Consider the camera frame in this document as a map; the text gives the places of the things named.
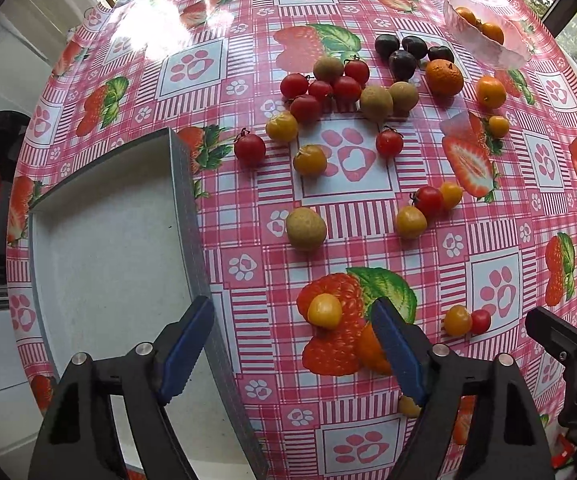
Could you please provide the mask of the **yellow cherry tomato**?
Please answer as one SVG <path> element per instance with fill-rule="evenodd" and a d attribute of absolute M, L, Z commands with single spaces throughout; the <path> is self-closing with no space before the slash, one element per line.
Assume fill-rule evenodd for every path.
<path fill-rule="evenodd" d="M 427 220 L 422 211 L 409 205 L 400 208 L 395 219 L 397 233 L 406 240 L 413 240 L 427 229 Z"/>
<path fill-rule="evenodd" d="M 290 112 L 284 110 L 267 121 L 266 132 L 272 141 L 291 143 L 298 136 L 298 123 Z"/>
<path fill-rule="evenodd" d="M 327 155 L 319 145 L 306 144 L 294 156 L 293 167 L 303 177 L 319 177 L 327 170 Z"/>

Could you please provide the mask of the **yellow tomato small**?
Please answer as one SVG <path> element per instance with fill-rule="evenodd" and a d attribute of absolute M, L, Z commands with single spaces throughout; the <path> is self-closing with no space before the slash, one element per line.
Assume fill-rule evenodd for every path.
<path fill-rule="evenodd" d="M 462 200 L 463 188 L 456 182 L 445 181 L 440 187 L 441 197 L 443 198 L 445 211 L 456 208 Z"/>

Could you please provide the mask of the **brown longan near edge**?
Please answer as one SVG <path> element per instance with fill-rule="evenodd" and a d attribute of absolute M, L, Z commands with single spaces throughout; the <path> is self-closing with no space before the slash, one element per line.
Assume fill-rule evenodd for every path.
<path fill-rule="evenodd" d="M 400 396 L 398 400 L 398 412 L 408 418 L 418 418 L 421 413 L 421 408 L 410 396 Z"/>

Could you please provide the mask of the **yellow tomato near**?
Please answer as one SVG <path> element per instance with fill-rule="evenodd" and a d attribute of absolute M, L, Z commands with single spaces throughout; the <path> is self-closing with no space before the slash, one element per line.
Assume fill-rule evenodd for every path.
<path fill-rule="evenodd" d="M 450 337 L 462 337 L 471 332 L 472 317 L 466 307 L 457 304 L 450 308 L 443 322 L 445 333 Z"/>

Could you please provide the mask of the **large mandarin orange near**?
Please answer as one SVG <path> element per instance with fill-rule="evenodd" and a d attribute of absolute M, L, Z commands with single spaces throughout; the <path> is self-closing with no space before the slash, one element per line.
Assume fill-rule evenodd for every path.
<path fill-rule="evenodd" d="M 356 353 L 362 366 L 368 370 L 384 376 L 393 374 L 391 364 L 370 323 L 362 328 L 356 342 Z"/>

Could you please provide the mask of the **red tomato near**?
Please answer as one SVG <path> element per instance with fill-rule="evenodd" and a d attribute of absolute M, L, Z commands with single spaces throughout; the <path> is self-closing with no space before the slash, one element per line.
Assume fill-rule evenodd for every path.
<path fill-rule="evenodd" d="M 471 334 L 479 336 L 485 334 L 490 329 L 491 315 L 485 309 L 475 310 L 471 313 Z"/>

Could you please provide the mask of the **yellow tomato on strawberry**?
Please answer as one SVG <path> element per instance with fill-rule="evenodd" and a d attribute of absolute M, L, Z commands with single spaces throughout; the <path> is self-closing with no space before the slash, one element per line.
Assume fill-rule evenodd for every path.
<path fill-rule="evenodd" d="M 324 292 L 311 300 L 307 310 L 307 321 L 325 330 L 335 330 L 342 321 L 341 302 L 332 294 Z"/>

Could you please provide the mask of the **small yellow kumquat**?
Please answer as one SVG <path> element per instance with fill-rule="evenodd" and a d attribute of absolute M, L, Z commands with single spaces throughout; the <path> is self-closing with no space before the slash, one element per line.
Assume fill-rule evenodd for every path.
<path fill-rule="evenodd" d="M 495 139 L 503 139 L 510 130 L 510 123 L 505 116 L 494 115 L 488 118 L 488 131 Z"/>

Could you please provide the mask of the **white rectangular tray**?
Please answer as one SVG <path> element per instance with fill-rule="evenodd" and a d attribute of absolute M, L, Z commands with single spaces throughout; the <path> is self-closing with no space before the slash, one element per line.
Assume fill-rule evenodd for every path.
<path fill-rule="evenodd" d="M 209 287 L 188 145 L 142 136 L 44 193 L 29 215 L 29 267 L 52 368 L 122 356 L 209 297 L 215 322 L 181 396 L 166 408 L 203 479 L 262 479 L 267 460 L 233 376 L 223 302 Z"/>

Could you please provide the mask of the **orange kumquat large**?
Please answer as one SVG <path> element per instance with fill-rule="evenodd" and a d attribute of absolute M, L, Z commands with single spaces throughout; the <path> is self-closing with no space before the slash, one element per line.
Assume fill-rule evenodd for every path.
<path fill-rule="evenodd" d="M 482 76 L 476 82 L 475 94 L 477 102 L 487 110 L 497 110 L 507 99 L 505 86 L 499 79 L 489 75 Z"/>

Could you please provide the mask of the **pink strawberry tablecloth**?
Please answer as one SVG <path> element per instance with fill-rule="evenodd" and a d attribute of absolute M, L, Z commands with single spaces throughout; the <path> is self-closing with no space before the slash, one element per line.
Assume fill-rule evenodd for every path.
<path fill-rule="evenodd" d="M 57 372 L 29 296 L 31 204 L 77 170 L 158 128 L 174 129 L 192 157 L 209 284 L 223 302 L 233 374 L 275 479 L 380 478 L 396 457 L 393 382 L 354 359 L 317 367 L 298 292 L 341 283 L 359 309 L 375 286 L 397 292 L 415 322 L 441 336 L 456 304 L 486 309 L 488 333 L 450 344 L 519 361 L 539 415 L 553 424 L 564 401 L 562 367 L 527 336 L 525 315 L 551 307 L 577 325 L 577 75 L 525 0 L 472 0 L 512 21 L 533 51 L 517 70 L 473 58 L 446 28 L 444 0 L 133 0 L 92 6 L 34 110 L 16 169 L 8 226 L 8 294 L 23 368 L 39 408 Z M 374 125 L 349 108 L 318 122 L 308 142 L 325 151 L 318 180 L 296 174 L 289 144 L 267 142 L 264 165 L 245 170 L 233 143 L 264 133 L 285 110 L 279 84 L 322 55 L 358 55 L 372 84 L 391 76 L 370 47 L 381 32 L 417 36 L 455 55 L 463 89 L 436 101 L 422 73 L 420 102 L 400 122 L 403 151 L 381 162 Z M 505 86 L 497 110 L 476 82 Z M 488 131 L 505 116 L 503 139 Z M 424 185 L 456 182 L 455 209 L 406 240 L 400 208 Z M 311 252 L 287 237 L 306 207 L 327 237 Z"/>

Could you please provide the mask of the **red cherry tomato single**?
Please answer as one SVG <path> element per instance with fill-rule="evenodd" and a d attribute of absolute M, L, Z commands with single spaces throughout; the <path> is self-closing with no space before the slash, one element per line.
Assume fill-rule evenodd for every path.
<path fill-rule="evenodd" d="M 383 158 L 395 158 L 403 151 L 403 135 L 393 128 L 384 128 L 375 139 L 375 148 Z"/>

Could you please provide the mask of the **brown longan right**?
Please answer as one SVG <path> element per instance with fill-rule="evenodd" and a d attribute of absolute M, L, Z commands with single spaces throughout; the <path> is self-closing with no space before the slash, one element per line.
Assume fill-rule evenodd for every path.
<path fill-rule="evenodd" d="M 414 84 L 408 81 L 396 81 L 389 87 L 393 107 L 397 113 L 408 114 L 419 102 L 419 92 Z"/>

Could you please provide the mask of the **orange in bowl right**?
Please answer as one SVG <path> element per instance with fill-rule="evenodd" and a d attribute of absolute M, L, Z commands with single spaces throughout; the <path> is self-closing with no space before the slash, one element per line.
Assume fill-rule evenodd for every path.
<path fill-rule="evenodd" d="M 495 23 L 482 23 L 481 26 L 479 26 L 479 29 L 481 30 L 482 34 L 486 37 L 488 37 L 491 40 L 496 41 L 498 44 L 504 44 L 505 43 L 505 34 L 503 33 L 502 28 L 495 24 Z"/>

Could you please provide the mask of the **orange in bowl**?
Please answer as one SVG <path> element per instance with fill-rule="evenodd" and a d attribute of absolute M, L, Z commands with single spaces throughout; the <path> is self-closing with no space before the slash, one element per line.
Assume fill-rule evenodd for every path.
<path fill-rule="evenodd" d="M 479 29 L 481 30 L 482 34 L 486 37 L 488 37 L 491 40 L 496 41 L 498 44 L 504 44 L 505 43 L 505 34 L 503 33 L 502 28 L 495 24 L 495 23 L 482 23 L 481 26 L 479 26 Z"/>
<path fill-rule="evenodd" d="M 479 20 L 476 18 L 475 14 L 465 6 L 457 6 L 455 11 L 461 16 L 467 23 L 474 27 L 479 27 Z"/>

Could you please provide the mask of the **dark plum right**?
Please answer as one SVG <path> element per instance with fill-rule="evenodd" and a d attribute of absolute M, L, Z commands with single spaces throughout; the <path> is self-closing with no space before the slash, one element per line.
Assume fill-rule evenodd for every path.
<path fill-rule="evenodd" d="M 444 60 L 450 63 L 455 62 L 455 56 L 446 46 L 433 46 L 427 49 L 427 57 L 430 61 Z"/>

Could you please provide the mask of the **brown longan centre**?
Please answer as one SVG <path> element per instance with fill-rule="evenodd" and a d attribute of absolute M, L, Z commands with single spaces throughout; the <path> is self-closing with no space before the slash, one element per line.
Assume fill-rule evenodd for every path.
<path fill-rule="evenodd" d="M 383 124 L 394 109 L 389 89 L 373 84 L 362 90 L 359 103 L 363 117 L 377 124 Z"/>

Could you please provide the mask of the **dark plum middle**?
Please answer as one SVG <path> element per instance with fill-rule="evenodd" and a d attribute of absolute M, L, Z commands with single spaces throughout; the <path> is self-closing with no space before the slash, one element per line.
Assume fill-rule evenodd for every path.
<path fill-rule="evenodd" d="M 429 50 L 426 42 L 417 36 L 404 36 L 403 39 L 401 39 L 401 47 L 417 60 L 425 58 Z"/>

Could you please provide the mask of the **orange in bowl left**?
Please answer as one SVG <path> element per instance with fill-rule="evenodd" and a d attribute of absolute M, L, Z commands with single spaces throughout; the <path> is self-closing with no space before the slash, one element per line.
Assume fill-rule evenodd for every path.
<path fill-rule="evenodd" d="M 479 27 L 479 20 L 476 18 L 475 14 L 465 6 L 457 6 L 455 11 L 461 16 L 467 23 L 474 27 Z"/>

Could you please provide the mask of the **red cherry tomato left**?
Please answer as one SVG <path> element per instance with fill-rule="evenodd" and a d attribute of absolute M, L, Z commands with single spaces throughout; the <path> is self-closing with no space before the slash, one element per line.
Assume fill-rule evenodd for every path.
<path fill-rule="evenodd" d="M 243 128 L 234 141 L 234 154 L 241 164 L 256 167 L 266 157 L 266 144 L 260 136 Z"/>

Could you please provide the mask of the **red cherry tomato cluster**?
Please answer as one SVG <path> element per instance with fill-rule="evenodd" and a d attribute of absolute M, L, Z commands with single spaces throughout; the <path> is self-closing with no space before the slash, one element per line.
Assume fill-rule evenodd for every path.
<path fill-rule="evenodd" d="M 344 74 L 364 87 L 370 78 L 370 69 L 368 64 L 360 58 L 353 58 L 345 62 Z"/>
<path fill-rule="evenodd" d="M 315 79 L 308 87 L 308 94 L 321 104 L 327 104 L 332 99 L 333 88 L 325 80 Z"/>
<path fill-rule="evenodd" d="M 289 101 L 306 94 L 308 87 L 308 78 L 303 74 L 298 73 L 288 74 L 280 82 L 280 91 L 282 96 Z"/>
<path fill-rule="evenodd" d="M 361 93 L 361 84 L 353 77 L 340 76 L 333 84 L 333 96 L 341 103 L 357 102 Z"/>
<path fill-rule="evenodd" d="M 309 94 L 298 96 L 290 105 L 290 113 L 301 125 L 317 122 L 322 115 L 320 102 Z"/>

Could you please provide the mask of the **dark plum left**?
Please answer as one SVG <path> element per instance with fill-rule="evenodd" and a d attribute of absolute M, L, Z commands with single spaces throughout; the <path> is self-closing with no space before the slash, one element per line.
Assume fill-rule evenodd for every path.
<path fill-rule="evenodd" d="M 383 61 L 387 61 L 399 48 L 400 40 L 394 34 L 380 34 L 374 40 L 374 50 Z"/>

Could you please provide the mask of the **brown longan far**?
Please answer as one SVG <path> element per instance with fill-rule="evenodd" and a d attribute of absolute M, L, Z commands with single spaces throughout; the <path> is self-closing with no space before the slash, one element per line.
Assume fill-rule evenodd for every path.
<path fill-rule="evenodd" d="M 313 64 L 313 76 L 317 80 L 325 81 L 328 84 L 336 83 L 339 77 L 344 73 L 344 64 L 339 58 L 332 58 L 331 56 L 322 56 Z"/>

